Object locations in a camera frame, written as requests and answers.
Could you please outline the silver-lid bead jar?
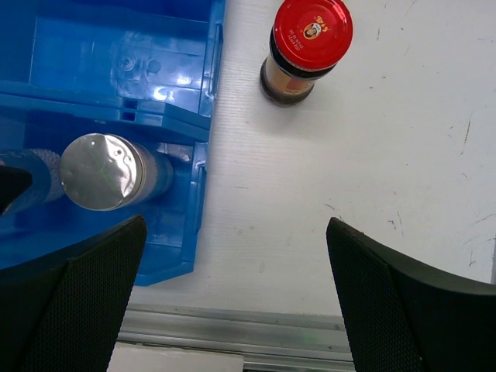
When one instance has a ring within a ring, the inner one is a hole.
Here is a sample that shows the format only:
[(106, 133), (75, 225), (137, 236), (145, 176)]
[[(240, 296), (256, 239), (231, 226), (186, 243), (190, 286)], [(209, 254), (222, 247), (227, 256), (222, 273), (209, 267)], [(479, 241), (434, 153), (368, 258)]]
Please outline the silver-lid bead jar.
[(107, 212), (164, 194), (174, 169), (164, 153), (115, 134), (89, 133), (67, 146), (59, 175), (73, 203)]
[(60, 181), (60, 155), (46, 149), (1, 150), (1, 166), (28, 171), (33, 177), (32, 186), (25, 191), (5, 214), (55, 201), (64, 194)]

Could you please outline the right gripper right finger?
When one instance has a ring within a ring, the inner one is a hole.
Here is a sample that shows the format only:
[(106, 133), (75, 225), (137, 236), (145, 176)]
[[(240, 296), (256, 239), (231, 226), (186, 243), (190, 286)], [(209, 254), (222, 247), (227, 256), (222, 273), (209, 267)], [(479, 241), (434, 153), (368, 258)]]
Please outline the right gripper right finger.
[(495, 286), (429, 266), (331, 218), (326, 242), (358, 371), (493, 371)]

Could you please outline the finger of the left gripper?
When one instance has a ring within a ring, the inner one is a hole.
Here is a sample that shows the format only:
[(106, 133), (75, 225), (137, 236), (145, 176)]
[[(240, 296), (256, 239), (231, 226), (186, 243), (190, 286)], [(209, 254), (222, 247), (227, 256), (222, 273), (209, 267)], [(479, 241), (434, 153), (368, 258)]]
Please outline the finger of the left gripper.
[(19, 197), (32, 186), (30, 172), (16, 167), (1, 166), (1, 213), (6, 213)]

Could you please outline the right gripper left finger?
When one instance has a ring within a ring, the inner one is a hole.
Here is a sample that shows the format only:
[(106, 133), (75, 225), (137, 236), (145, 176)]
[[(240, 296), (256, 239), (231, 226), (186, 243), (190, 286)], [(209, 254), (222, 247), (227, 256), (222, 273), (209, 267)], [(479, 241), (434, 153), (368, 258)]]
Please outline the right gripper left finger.
[(143, 255), (136, 215), (1, 271), (3, 371), (105, 371)]

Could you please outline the red-lid chili jar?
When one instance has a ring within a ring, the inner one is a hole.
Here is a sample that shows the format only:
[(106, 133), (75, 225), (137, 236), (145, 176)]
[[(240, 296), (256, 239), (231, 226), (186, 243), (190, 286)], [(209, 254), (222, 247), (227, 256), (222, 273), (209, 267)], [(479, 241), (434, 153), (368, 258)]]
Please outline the red-lid chili jar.
[(263, 93), (278, 105), (302, 102), (345, 56), (352, 39), (353, 21), (344, 2), (284, 1), (260, 68)]

